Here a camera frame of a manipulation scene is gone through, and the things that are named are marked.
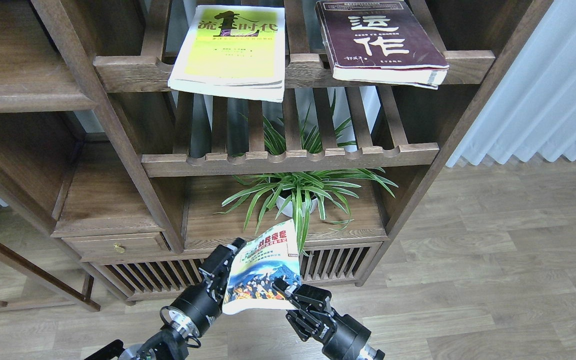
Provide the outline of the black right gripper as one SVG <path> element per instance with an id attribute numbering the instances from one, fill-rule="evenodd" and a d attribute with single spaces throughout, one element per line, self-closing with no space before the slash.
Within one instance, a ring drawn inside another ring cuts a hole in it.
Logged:
<path id="1" fill-rule="evenodd" d="M 371 360 L 371 331 L 349 314 L 340 316 L 330 305 L 332 294 L 313 285 L 289 284 L 275 278 L 272 287 L 295 307 L 286 312 L 288 323 L 301 341 L 322 343 L 322 353 L 331 360 Z"/>

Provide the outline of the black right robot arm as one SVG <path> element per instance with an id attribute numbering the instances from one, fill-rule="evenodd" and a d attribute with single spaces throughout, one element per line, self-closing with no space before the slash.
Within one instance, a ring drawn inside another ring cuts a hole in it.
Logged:
<path id="1" fill-rule="evenodd" d="M 341 316 L 330 305 L 330 291 L 309 284 L 288 284 L 275 278 L 272 287 L 282 294 L 294 310 L 286 312 L 288 323 L 301 341 L 322 343 L 322 353 L 331 360 L 382 360 L 385 353 L 368 344 L 371 331 L 346 314 Z"/>

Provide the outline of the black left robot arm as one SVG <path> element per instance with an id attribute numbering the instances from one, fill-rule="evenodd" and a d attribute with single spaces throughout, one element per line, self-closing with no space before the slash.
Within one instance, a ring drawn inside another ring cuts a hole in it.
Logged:
<path id="1" fill-rule="evenodd" d="M 171 305 L 161 308 L 163 326 L 146 342 L 125 349 L 117 339 L 91 354 L 89 360 L 185 360 L 188 349 L 201 346 L 199 338 L 221 315 L 233 260 L 245 245 L 240 237 L 226 246 L 218 245 L 199 267 L 202 282 L 190 285 Z"/>

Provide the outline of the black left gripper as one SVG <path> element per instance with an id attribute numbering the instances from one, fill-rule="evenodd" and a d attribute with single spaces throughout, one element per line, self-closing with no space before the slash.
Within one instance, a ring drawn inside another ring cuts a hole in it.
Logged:
<path id="1" fill-rule="evenodd" d="M 171 317 L 170 326 L 181 337 L 203 337 L 221 315 L 233 260 L 246 244 L 240 237 L 231 244 L 219 244 L 199 266 L 202 282 L 186 288 L 167 308 Z"/>

